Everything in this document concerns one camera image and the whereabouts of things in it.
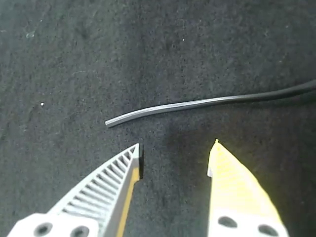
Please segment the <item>hole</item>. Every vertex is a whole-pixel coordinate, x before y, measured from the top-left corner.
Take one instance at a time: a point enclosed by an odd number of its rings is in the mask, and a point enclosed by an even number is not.
[[[128,163],[124,160],[123,157],[118,158],[126,167],[128,167]]]
[[[228,216],[223,216],[218,219],[218,224],[228,227],[228,228],[237,228],[237,223],[232,218]]]
[[[278,236],[276,230],[273,229],[271,226],[268,226],[268,225],[260,225],[258,229],[259,229],[259,232],[260,232],[260,233],[263,233],[263,234],[265,234],[265,235],[268,235],[268,236]]]
[[[89,228],[86,226],[79,226],[75,228],[70,236],[71,237],[87,237],[89,235]]]
[[[36,237],[45,236],[50,232],[51,228],[53,228],[53,225],[49,222],[40,224],[36,227],[34,235]]]
[[[129,154],[128,152],[126,152],[126,153],[124,154],[124,156],[126,156],[126,158],[130,159],[130,154]]]

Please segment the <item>dark carpet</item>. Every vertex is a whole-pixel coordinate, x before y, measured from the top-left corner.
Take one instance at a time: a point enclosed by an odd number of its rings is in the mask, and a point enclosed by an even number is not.
[[[0,0],[0,235],[140,142],[144,179],[124,236],[206,236],[218,138],[290,235],[316,236],[316,92],[104,125],[143,107],[293,86],[315,78],[315,62],[314,0]]]

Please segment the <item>white speck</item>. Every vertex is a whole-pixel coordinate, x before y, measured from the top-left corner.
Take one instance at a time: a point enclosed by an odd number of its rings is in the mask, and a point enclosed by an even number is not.
[[[33,38],[33,37],[34,37],[34,31],[26,34],[26,38]]]

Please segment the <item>screw hole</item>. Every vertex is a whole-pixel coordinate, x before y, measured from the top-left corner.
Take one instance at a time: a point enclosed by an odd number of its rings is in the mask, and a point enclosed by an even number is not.
[[[75,228],[70,236],[71,237],[87,237],[89,235],[89,228],[86,226],[79,226]]]
[[[268,236],[278,236],[276,230],[273,229],[271,226],[260,225],[258,229],[260,233],[266,234]]]
[[[237,223],[232,218],[228,216],[222,216],[218,219],[218,224],[228,227],[228,228],[237,228]]]
[[[34,230],[34,235],[36,237],[45,236],[50,232],[51,228],[53,228],[53,225],[51,223],[47,222],[47,223],[40,224]]]

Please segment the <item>black cable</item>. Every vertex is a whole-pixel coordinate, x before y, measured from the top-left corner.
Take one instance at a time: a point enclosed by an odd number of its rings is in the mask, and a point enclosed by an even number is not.
[[[309,81],[304,84],[296,85],[290,88],[275,90],[270,92],[263,92],[257,94],[249,95],[234,95],[219,97],[213,99],[203,99],[203,100],[194,100],[189,102],[181,102],[168,105],[159,105],[154,107],[149,107],[141,110],[136,110],[116,118],[105,121],[107,127],[113,127],[121,123],[142,118],[149,115],[161,114],[166,112],[180,111],[180,110],[189,110],[194,108],[200,108],[204,106],[211,105],[224,105],[231,103],[243,103],[243,102],[255,102],[255,101],[267,101],[267,100],[278,100],[287,97],[296,96],[303,94],[316,89],[316,80]]]

